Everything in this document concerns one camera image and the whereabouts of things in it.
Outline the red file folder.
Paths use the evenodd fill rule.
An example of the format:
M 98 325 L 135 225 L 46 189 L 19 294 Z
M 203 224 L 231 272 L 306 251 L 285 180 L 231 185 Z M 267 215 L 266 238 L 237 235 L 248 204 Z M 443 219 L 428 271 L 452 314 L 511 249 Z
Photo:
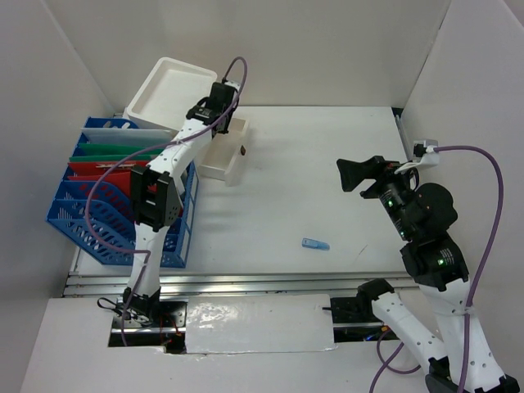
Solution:
M 172 206 L 181 202 L 181 196 L 175 187 L 174 177 L 163 160 L 151 162 L 145 160 L 129 160 L 109 171 L 115 161 L 69 162 L 64 180 L 79 186 L 82 198 L 88 194 L 98 180 L 100 191 L 95 191 L 94 199 L 98 194 L 108 196 L 109 184 L 118 188 L 133 205 L 138 203 L 152 203 L 156 205 Z

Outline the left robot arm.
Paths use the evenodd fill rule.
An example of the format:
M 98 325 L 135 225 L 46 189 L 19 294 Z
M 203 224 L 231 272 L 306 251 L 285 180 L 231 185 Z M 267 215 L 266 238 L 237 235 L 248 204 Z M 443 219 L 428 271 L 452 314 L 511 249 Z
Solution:
M 123 314 L 149 327 L 160 319 L 160 263 L 165 237 L 183 209 L 183 171 L 218 133 L 227 133 L 243 86 L 222 79 L 188 110 L 171 143 L 145 166 L 131 170 L 135 221 L 132 271 L 124 290 Z

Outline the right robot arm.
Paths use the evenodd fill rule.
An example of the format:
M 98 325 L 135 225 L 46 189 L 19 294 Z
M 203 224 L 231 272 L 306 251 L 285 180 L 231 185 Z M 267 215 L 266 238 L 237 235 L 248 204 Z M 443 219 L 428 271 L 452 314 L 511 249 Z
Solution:
M 359 316 L 378 318 L 396 334 L 418 361 L 430 392 L 518 392 L 517 380 L 498 365 L 468 304 L 472 280 L 463 253 L 448 234 L 458 218 L 453 197 L 437 183 L 411 188 L 409 172 L 400 167 L 381 156 L 337 160 L 343 191 L 372 181 L 360 195 L 381 202 L 405 242 L 400 251 L 405 270 L 429 301 L 440 335 L 432 334 L 383 278 L 359 287 Z

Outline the green clip file folder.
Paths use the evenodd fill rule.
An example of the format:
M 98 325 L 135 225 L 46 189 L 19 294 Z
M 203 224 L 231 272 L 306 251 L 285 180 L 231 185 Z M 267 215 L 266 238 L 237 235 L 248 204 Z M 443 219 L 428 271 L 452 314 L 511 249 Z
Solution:
M 71 162 L 118 161 L 142 147 L 122 146 L 114 144 L 80 143 L 69 158 Z

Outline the white foam drawer box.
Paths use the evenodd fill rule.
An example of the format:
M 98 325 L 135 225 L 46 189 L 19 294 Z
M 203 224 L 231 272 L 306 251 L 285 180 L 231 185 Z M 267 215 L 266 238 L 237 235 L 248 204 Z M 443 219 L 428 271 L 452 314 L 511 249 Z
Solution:
M 131 102 L 124 118 L 141 129 L 169 129 L 176 134 L 187 111 L 207 96 L 218 80 L 213 70 L 162 57 L 155 64 Z M 234 116 L 228 133 L 218 134 L 196 157 L 197 173 L 236 186 L 246 163 L 249 121 Z

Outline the aluminium mounting rail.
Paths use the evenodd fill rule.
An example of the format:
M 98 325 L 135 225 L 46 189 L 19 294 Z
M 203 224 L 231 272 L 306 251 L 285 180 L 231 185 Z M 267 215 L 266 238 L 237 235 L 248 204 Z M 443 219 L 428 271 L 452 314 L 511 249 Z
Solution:
M 417 286 L 406 273 L 282 273 L 169 275 L 160 278 L 160 287 L 163 296 L 335 292 L 353 291 L 375 278 L 384 278 L 399 289 Z M 63 296 L 118 296 L 127 281 L 122 276 L 71 275 Z

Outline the white cover panel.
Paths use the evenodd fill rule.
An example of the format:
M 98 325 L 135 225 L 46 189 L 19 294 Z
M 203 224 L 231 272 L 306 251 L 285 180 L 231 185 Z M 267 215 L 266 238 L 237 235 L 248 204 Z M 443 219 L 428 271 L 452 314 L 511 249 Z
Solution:
M 187 303 L 189 354 L 303 353 L 334 350 L 327 295 L 192 297 Z

